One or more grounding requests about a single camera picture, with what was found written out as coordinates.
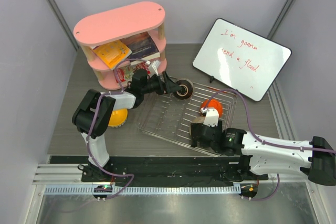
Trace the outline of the dark brown bowl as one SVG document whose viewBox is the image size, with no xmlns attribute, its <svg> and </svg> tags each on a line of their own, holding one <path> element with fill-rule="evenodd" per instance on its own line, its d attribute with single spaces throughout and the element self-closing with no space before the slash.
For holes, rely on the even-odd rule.
<svg viewBox="0 0 336 224">
<path fill-rule="evenodd" d="M 193 94 L 193 83 L 189 79 L 178 79 L 176 82 L 180 86 L 180 90 L 173 93 L 179 100 L 189 99 Z"/>
</svg>

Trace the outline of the beige speckled bowl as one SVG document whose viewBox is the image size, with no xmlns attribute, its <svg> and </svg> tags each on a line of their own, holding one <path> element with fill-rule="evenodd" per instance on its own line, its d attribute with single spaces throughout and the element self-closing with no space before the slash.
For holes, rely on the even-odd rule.
<svg viewBox="0 0 336 224">
<path fill-rule="evenodd" d="M 198 117 L 194 118 L 194 119 L 191 121 L 191 124 L 192 124 L 192 123 L 196 123 L 196 124 L 201 123 L 201 124 L 203 124 L 204 120 L 205 120 L 205 117 L 204 117 L 204 116 L 198 116 Z M 189 127 L 189 134 L 190 134 L 190 135 L 192 134 L 191 124 L 190 124 L 190 127 Z"/>
</svg>

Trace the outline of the metal wire dish rack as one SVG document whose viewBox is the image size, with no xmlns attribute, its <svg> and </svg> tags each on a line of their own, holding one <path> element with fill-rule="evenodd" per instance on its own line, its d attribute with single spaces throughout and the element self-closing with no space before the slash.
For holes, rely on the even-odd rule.
<svg viewBox="0 0 336 224">
<path fill-rule="evenodd" d="M 191 147 L 190 124 L 201 116 L 200 108 L 216 88 L 193 83 L 193 94 L 179 100 L 173 94 L 146 94 L 140 105 L 138 128 L 145 134 L 195 150 L 209 156 L 220 156 L 209 147 Z"/>
</svg>

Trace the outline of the orange bowl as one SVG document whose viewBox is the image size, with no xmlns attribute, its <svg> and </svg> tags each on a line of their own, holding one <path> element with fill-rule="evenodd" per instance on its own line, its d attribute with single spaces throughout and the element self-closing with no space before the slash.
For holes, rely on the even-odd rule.
<svg viewBox="0 0 336 224">
<path fill-rule="evenodd" d="M 202 114 L 202 109 L 205 107 L 206 104 L 208 104 L 207 109 L 209 108 L 215 108 L 219 114 L 219 117 L 222 116 L 223 114 L 223 107 L 219 101 L 216 99 L 211 99 L 210 102 L 208 103 L 209 100 L 205 100 L 201 106 L 200 106 L 200 113 Z"/>
</svg>

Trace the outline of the yellow bowl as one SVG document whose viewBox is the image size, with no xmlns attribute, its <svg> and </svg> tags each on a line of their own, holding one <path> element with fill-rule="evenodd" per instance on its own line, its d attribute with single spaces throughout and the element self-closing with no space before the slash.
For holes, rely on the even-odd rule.
<svg viewBox="0 0 336 224">
<path fill-rule="evenodd" d="M 124 120 L 127 120 L 128 117 L 128 109 L 119 109 L 119 110 L 114 110 L 112 111 L 111 117 L 109 122 L 113 123 L 120 123 L 123 122 Z"/>
</svg>

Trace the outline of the white ridged bowl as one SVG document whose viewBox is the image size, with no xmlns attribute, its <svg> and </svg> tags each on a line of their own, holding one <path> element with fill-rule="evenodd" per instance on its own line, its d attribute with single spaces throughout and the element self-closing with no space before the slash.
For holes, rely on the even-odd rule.
<svg viewBox="0 0 336 224">
<path fill-rule="evenodd" d="M 108 126 L 109 126 L 109 127 L 113 127 L 113 128 L 117 128 L 117 127 L 121 127 L 122 125 L 124 125 L 125 122 L 126 122 L 126 120 L 124 120 L 123 122 L 120 122 L 120 123 L 118 123 L 118 124 L 116 124 L 116 123 L 113 123 L 113 124 L 112 124 L 112 122 L 109 122 Z"/>
</svg>

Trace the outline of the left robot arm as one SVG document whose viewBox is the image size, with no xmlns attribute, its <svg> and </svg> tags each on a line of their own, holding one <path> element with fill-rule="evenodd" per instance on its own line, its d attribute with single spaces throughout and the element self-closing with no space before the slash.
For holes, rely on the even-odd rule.
<svg viewBox="0 0 336 224">
<path fill-rule="evenodd" d="M 173 81 L 164 71 L 161 75 L 149 76 L 144 69 L 134 72 L 131 81 L 124 91 L 102 93 L 90 89 L 78 105 L 72 116 L 72 123 L 85 140 L 89 162 L 95 166 L 93 174 L 98 180 L 105 182 L 112 174 L 104 133 L 108 128 L 112 112 L 120 109 L 137 108 L 144 100 L 144 95 L 172 93 L 183 100 L 190 97 L 193 85 L 187 80 Z"/>
</svg>

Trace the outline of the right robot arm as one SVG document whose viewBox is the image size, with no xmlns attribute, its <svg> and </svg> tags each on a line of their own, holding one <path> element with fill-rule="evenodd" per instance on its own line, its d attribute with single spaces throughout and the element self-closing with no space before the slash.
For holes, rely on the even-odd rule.
<svg viewBox="0 0 336 224">
<path fill-rule="evenodd" d="M 237 173 L 242 179 L 254 175 L 306 175 L 308 180 L 335 186 L 335 150 L 322 137 L 310 141 L 289 141 L 255 135 L 221 124 L 191 123 L 191 146 L 209 147 L 216 154 L 240 157 Z"/>
</svg>

